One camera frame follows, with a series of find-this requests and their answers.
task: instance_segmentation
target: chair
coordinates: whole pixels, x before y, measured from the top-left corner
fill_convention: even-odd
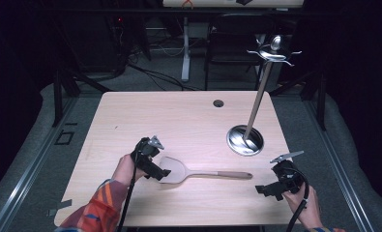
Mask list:
[[[270,38],[275,29],[274,21],[264,14],[220,14],[210,20],[205,56],[205,90],[208,90],[209,66],[259,66],[254,90],[257,90],[263,59],[247,50],[260,46],[257,39]]]

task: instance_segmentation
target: spatula head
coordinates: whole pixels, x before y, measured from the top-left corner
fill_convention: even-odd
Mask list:
[[[169,175],[160,180],[162,184],[178,184],[187,178],[188,169],[177,159],[162,157],[160,168],[171,170]]]

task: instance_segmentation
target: gray carpet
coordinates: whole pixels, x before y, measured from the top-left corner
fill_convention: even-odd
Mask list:
[[[154,51],[152,54],[152,61],[148,61],[138,54],[133,56],[133,63],[140,68],[161,72],[180,79],[182,54],[168,56],[161,51]],[[247,73],[247,77],[243,81],[235,80],[235,83],[229,82],[228,78],[225,79],[225,73],[229,73],[226,68],[213,70],[212,78],[217,81],[217,83],[212,84],[214,89],[224,90],[229,89],[229,86],[236,87],[238,90],[252,88],[252,83],[254,83],[252,72]],[[274,73],[275,75],[269,83],[269,90],[276,86],[277,72]],[[192,89],[202,89],[203,49],[196,48],[191,51],[190,74],[191,79],[186,85],[191,86]],[[101,84],[115,91],[180,90],[177,86],[154,79],[159,83],[157,85],[151,77],[132,68],[127,68],[124,74],[117,78],[102,78],[103,76],[100,74],[91,74],[90,76],[104,79]],[[41,169],[36,170],[38,175],[32,180],[31,188],[24,194],[24,198],[20,199],[17,210],[12,213],[13,217],[6,218],[8,220],[7,225],[0,231],[52,231],[55,228],[54,216],[48,216],[47,211],[54,209],[62,199],[101,98],[101,94],[91,86],[82,82],[78,84],[82,94],[77,99],[69,99],[65,96],[66,106],[69,110],[66,111],[64,120],[56,129],[51,127],[54,116],[52,86],[48,86],[42,91],[44,106],[38,121],[0,184],[0,212],[4,210],[10,194],[30,163],[41,152],[46,152],[47,156],[42,161]],[[347,231],[361,231],[349,207],[348,199],[338,184],[338,177],[333,172],[329,152],[320,136],[320,131],[312,122],[313,115],[309,112],[312,103],[302,102],[297,95],[299,90],[300,87],[297,87],[283,96],[272,98],[290,151],[305,151],[294,161],[298,168],[307,175],[310,184],[317,189],[324,224],[344,228]],[[367,217],[375,231],[382,231],[382,199],[371,189],[366,176],[359,168],[357,151],[351,136],[339,116],[334,101],[330,98],[327,99],[326,105],[326,126],[326,133],[334,145],[352,187],[360,197],[360,203],[364,206],[363,209],[366,210]],[[70,141],[67,136],[70,136],[71,133],[73,137]],[[286,226],[266,225],[266,231],[284,231],[285,228]],[[232,228],[232,231],[235,230],[248,231],[245,227]],[[303,231],[303,227],[297,225],[293,231]]]

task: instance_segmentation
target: metal rod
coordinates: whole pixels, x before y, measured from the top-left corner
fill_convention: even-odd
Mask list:
[[[254,100],[253,109],[251,110],[248,126],[246,127],[243,139],[246,141],[249,138],[251,128],[253,127],[254,119],[256,118],[257,111],[259,109],[260,103],[262,102],[263,94],[265,92],[266,82],[269,79],[270,71],[272,70],[273,62],[265,62],[265,71],[261,77],[259,84],[259,89],[257,90],[256,99]]]

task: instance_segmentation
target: dark background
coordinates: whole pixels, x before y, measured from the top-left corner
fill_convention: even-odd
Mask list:
[[[100,50],[109,52],[109,60],[81,62],[92,54],[78,54],[87,50],[72,46],[75,38],[64,39],[70,35],[66,26],[56,28],[46,17],[30,12],[29,4],[42,6],[39,1],[0,2],[0,180],[38,116],[40,91],[52,83],[56,71],[64,67],[95,71],[98,66],[123,71],[132,47],[132,38],[125,38],[126,47],[119,47],[107,33],[108,38],[91,43],[102,44]],[[280,81],[322,70],[328,79],[327,92],[353,135],[360,166],[382,196],[382,1],[309,1],[305,11],[342,16],[338,23],[298,21],[291,49],[303,50],[304,55],[292,61],[296,66],[289,76],[281,72]],[[107,23],[112,19],[92,26],[105,30],[101,25]]]

